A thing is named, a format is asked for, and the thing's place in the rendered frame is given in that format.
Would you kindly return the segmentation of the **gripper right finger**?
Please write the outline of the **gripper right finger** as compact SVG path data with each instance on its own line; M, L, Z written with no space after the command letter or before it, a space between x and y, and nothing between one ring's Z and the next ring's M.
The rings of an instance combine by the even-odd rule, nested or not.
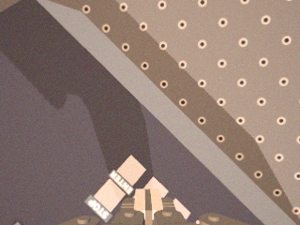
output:
M147 189L147 192L149 225L249 225L217 213L201 215L199 224L187 222L183 214L176 210L171 198L160 197L159 188Z

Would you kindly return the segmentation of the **grey benchtop machine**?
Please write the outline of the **grey benchtop machine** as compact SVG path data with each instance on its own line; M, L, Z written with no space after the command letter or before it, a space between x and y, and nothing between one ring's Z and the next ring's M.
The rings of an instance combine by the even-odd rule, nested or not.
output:
M187 222L297 225L81 11L1 11L0 225L111 224L148 188Z

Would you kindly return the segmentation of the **dark grey base plate with grid of holes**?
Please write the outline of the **dark grey base plate with grid of holes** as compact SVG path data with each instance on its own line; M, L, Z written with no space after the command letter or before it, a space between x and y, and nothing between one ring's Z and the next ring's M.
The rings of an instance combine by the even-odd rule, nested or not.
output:
M300 0L49 0L81 11L300 225Z

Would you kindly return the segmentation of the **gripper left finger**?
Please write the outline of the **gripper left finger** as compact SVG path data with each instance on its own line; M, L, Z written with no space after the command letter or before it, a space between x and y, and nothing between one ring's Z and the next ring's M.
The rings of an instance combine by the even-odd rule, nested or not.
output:
M93 216L80 216L58 225L99 225L99 219ZM113 222L104 225L149 225L147 189L136 189L135 198L125 198Z

